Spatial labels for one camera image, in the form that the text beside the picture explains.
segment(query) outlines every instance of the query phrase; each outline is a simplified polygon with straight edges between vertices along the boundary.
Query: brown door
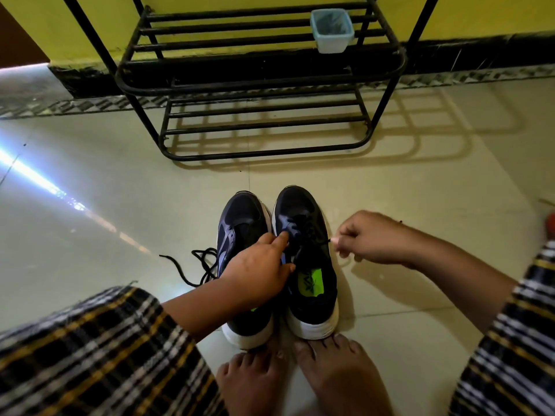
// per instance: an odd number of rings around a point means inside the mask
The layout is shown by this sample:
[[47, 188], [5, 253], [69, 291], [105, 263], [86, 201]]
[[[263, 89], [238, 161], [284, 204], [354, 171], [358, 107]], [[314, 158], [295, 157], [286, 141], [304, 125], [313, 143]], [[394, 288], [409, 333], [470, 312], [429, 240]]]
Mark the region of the brown door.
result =
[[0, 4], [0, 69], [49, 62], [46, 54]]

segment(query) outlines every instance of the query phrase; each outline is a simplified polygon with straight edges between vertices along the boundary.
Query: plaid fabric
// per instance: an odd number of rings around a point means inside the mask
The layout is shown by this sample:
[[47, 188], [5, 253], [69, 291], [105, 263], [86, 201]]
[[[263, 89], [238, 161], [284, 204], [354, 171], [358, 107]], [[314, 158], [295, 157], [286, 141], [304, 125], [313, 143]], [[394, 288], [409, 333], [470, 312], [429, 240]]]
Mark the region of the plaid fabric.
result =
[[193, 339], [115, 287], [0, 335], [0, 414], [226, 414]]
[[450, 413], [555, 414], [555, 241], [538, 254], [470, 358]]

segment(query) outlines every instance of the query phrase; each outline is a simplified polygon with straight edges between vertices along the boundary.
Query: plastic container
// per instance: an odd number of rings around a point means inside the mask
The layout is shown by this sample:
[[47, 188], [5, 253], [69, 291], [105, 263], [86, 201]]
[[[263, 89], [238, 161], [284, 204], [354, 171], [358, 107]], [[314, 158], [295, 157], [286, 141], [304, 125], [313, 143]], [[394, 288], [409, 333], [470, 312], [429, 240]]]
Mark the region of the plastic container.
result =
[[342, 53], [355, 37], [349, 13], [343, 9], [313, 10], [310, 27], [320, 54]]

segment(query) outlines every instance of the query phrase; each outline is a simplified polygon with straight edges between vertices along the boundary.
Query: neon green insole label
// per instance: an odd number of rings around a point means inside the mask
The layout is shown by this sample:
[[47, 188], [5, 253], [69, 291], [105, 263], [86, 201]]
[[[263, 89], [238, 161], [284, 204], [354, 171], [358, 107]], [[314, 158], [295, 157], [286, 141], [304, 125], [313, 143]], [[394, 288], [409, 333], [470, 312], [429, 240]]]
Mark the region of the neon green insole label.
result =
[[323, 294], [322, 269], [316, 268], [309, 273], [297, 274], [297, 282], [301, 295], [315, 297]]

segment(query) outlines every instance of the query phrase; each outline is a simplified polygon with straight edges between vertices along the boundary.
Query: person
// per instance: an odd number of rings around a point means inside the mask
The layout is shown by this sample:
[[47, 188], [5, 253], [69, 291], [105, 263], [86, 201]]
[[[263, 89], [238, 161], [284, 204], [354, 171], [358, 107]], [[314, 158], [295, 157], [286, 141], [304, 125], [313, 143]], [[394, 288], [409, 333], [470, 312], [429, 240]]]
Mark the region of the person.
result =
[[[555, 413], [555, 242], [517, 283], [453, 244], [360, 211], [331, 238], [355, 260], [400, 264], [430, 278], [485, 336], [450, 414]], [[214, 377], [195, 343], [278, 294], [294, 266], [288, 234], [238, 253], [219, 279], [160, 304], [132, 286], [104, 291], [0, 335], [0, 413], [267, 415], [286, 353], [240, 353]], [[356, 341], [297, 341], [296, 361], [330, 415], [391, 415], [376, 366]]]

